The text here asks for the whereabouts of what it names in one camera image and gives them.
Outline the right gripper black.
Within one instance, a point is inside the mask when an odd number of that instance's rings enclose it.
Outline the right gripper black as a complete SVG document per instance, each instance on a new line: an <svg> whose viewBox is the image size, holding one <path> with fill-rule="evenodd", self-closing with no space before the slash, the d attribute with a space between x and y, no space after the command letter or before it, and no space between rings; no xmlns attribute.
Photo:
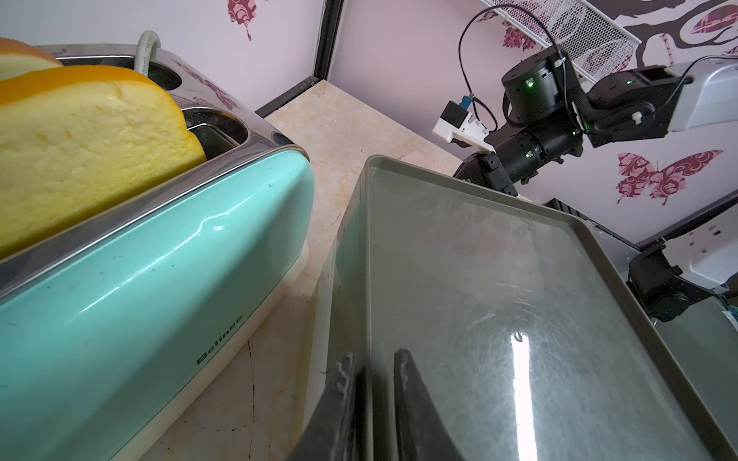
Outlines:
<svg viewBox="0 0 738 461"><path fill-rule="evenodd" d="M524 130L501 143L495 152L478 152L465 159L455 171L455 179L503 194L517 196L515 184L527 184L538 170L552 161L563 163L565 155L580 157L581 133L536 134Z"/></svg>

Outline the three-drawer storage cabinet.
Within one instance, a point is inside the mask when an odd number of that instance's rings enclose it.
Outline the three-drawer storage cabinet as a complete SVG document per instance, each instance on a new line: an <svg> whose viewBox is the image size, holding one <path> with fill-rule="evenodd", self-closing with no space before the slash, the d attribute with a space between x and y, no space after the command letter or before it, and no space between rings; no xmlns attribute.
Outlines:
<svg viewBox="0 0 738 461"><path fill-rule="evenodd" d="M582 221L382 156L363 166L311 303L296 441L346 353L359 460L400 460L408 350L462 460L733 460Z"/></svg>

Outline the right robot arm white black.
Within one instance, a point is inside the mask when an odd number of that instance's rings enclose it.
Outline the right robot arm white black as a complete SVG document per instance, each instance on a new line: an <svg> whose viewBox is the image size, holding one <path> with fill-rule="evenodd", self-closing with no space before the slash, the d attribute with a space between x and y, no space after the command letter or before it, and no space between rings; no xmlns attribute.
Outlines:
<svg viewBox="0 0 738 461"><path fill-rule="evenodd" d="M473 95L448 103L435 131L475 148L457 179L512 196L543 166L581 156L586 143L664 138L735 121L736 71L736 57L703 57L616 72L583 90L568 55L549 47L503 76L509 138L490 143L471 111ZM628 265L627 284L651 318L670 322L696 303L724 296L736 272L737 201L730 198L657 236Z"/></svg>

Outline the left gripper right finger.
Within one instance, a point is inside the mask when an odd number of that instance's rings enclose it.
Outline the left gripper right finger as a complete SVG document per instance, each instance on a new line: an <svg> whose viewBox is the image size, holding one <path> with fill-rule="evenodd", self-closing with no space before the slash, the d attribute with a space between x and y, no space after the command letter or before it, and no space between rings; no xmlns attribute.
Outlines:
<svg viewBox="0 0 738 461"><path fill-rule="evenodd" d="M435 408L412 354L394 355L394 405L400 460L462 460Z"/></svg>

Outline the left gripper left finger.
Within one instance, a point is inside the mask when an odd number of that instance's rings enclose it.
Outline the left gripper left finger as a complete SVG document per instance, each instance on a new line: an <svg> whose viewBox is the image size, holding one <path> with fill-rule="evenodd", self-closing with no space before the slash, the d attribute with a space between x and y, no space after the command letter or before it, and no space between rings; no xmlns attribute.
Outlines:
<svg viewBox="0 0 738 461"><path fill-rule="evenodd" d="M359 460L359 378L355 355L346 353L327 383L288 460Z"/></svg>

